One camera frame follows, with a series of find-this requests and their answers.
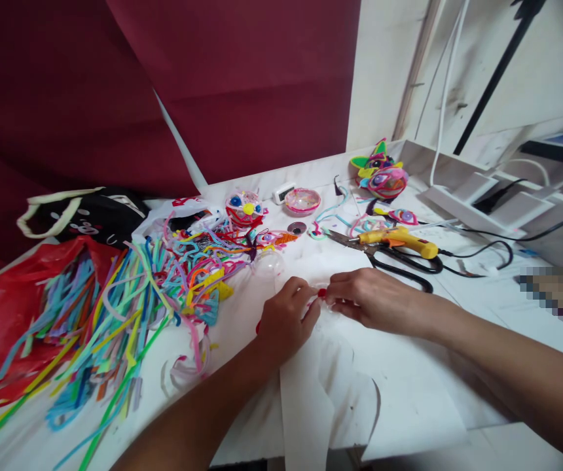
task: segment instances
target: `forearm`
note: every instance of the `forearm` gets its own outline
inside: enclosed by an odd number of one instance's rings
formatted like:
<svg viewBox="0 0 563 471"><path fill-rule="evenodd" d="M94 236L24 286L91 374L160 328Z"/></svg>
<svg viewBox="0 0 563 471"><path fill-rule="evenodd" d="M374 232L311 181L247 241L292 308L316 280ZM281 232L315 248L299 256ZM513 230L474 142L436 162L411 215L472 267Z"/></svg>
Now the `forearm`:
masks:
<svg viewBox="0 0 563 471"><path fill-rule="evenodd" d="M112 471L208 469L240 410L274 371L254 340L157 417Z"/></svg>
<svg viewBox="0 0 563 471"><path fill-rule="evenodd" d="M441 310L426 338L484 370L506 406L563 452L563 353L457 307Z"/></svg>

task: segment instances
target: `pink plastic dish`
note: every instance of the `pink plastic dish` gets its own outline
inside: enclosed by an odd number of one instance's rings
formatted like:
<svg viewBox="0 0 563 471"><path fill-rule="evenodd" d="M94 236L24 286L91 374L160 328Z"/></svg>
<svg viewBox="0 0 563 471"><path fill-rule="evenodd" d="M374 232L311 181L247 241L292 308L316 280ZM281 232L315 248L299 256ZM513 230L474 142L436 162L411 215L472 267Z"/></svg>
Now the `pink plastic dish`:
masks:
<svg viewBox="0 0 563 471"><path fill-rule="evenodd" d="M311 215L321 204L321 197L314 190L295 188L284 199L286 207L294 214Z"/></svg>

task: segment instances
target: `white plastic bag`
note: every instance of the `white plastic bag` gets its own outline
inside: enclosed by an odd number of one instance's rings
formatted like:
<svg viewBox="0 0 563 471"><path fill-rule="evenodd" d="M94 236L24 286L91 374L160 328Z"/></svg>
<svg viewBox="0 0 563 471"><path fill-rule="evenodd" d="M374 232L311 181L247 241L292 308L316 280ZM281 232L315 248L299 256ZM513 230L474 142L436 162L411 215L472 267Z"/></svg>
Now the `white plastic bag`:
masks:
<svg viewBox="0 0 563 471"><path fill-rule="evenodd" d="M164 235L164 223L169 217L188 217L205 210L209 211L210 214L190 226L188 231L192 234L203 232L205 228L212 230L221 224L227 217L224 208L210 205L206 200L197 197L164 201L161 206L152 209L147 218L134 230L132 234L133 242L144 244L148 236L162 237Z"/></svg>

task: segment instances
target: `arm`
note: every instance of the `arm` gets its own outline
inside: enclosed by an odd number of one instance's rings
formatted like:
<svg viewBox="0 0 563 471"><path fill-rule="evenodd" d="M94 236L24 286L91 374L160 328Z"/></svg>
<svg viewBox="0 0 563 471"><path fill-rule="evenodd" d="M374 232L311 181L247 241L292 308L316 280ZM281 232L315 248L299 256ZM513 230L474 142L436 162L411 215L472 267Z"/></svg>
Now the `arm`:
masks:
<svg viewBox="0 0 563 471"><path fill-rule="evenodd" d="M259 335L159 415L111 470L208 469L247 401L310 337L320 314L320 303L313 303L303 320L301 314L315 294L304 280L290 278L265 303Z"/></svg>
<svg viewBox="0 0 563 471"><path fill-rule="evenodd" d="M563 353L378 270L332 276L327 298L366 327L434 341L468 358L513 413L563 452Z"/></svg>

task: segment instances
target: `finger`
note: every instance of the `finger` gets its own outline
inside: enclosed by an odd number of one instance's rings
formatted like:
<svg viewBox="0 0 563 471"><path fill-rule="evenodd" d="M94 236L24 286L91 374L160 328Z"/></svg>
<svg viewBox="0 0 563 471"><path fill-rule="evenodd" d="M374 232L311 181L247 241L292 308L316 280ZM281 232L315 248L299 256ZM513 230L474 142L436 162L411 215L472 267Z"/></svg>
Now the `finger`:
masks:
<svg viewBox="0 0 563 471"><path fill-rule="evenodd" d="M288 281L286 281L284 286L281 287L280 291L278 292L278 295L286 298L291 298L299 288L305 286L308 286L308 282L305 281L303 278L291 277Z"/></svg>
<svg viewBox="0 0 563 471"><path fill-rule="evenodd" d="M330 283L337 283L339 281L347 281L352 277L352 271L343 271L342 273L335 273L329 278Z"/></svg>
<svg viewBox="0 0 563 471"><path fill-rule="evenodd" d="M356 306L350 302L337 302L335 305L332 306L332 311L339 312L343 314L345 317L349 317L350 319L355 320L363 324L362 322L362 309L359 306Z"/></svg>
<svg viewBox="0 0 563 471"><path fill-rule="evenodd" d="M308 337L310 337L314 329L314 326L316 325L316 321L319 320L320 315L321 315L321 303L319 302L319 300L315 300L310 306L310 308L308 309L306 316L301 321L301 324L303 325L304 338L307 339Z"/></svg>
<svg viewBox="0 0 563 471"><path fill-rule="evenodd" d="M308 302L311 297L316 296L317 293L318 291L316 289L309 286L299 288L299 291L293 295L293 303L299 308L299 312L303 311L303 306L306 305L306 302Z"/></svg>
<svg viewBox="0 0 563 471"><path fill-rule="evenodd" d="M355 299L356 289L353 283L349 281L337 281L336 283L330 283L327 287L327 294L325 295L325 301L328 304L332 304L337 298L347 299L349 301L357 301Z"/></svg>

